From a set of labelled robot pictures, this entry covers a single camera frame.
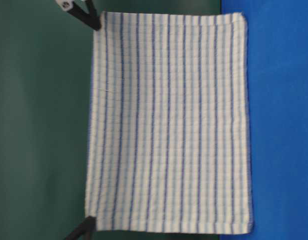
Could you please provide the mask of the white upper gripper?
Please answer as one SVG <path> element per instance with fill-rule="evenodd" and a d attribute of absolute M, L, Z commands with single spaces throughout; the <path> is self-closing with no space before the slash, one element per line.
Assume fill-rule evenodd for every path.
<path fill-rule="evenodd" d="M 93 0 L 85 1 L 89 13 L 83 11 L 82 8 L 75 3 L 75 0 L 55 0 L 55 2 L 63 11 L 67 11 L 70 15 L 80 20 L 93 30 L 98 31 L 101 29 L 101 21 L 97 15 L 97 10 Z"/>

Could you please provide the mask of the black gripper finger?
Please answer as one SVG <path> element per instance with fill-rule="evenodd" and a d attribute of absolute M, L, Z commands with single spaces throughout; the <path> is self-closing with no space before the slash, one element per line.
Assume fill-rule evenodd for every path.
<path fill-rule="evenodd" d="M 96 226 L 96 218 L 87 217 L 85 224 L 84 240 L 91 240 Z"/>
<path fill-rule="evenodd" d="M 67 235 L 64 238 L 64 240 L 76 240 L 76 239 L 79 239 L 81 236 L 84 237 L 86 218 L 69 235 Z"/>

